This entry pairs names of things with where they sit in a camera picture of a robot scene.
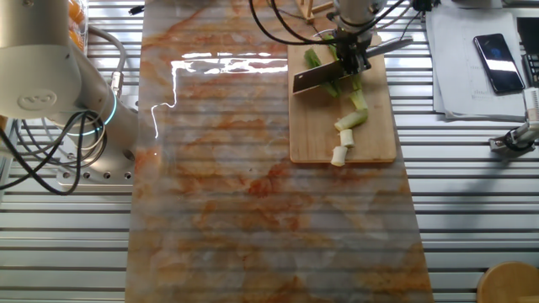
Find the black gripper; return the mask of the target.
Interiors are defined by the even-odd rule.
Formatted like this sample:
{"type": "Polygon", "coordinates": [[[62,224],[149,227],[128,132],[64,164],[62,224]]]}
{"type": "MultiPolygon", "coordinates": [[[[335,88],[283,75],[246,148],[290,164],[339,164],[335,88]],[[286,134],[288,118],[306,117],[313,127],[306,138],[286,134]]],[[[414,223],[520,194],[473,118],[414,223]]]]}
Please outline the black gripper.
{"type": "Polygon", "coordinates": [[[338,44],[346,44],[343,47],[345,59],[340,59],[345,75],[360,74],[371,68],[370,62],[366,59],[372,40],[371,30],[358,34],[336,29],[334,38],[338,44]]]}

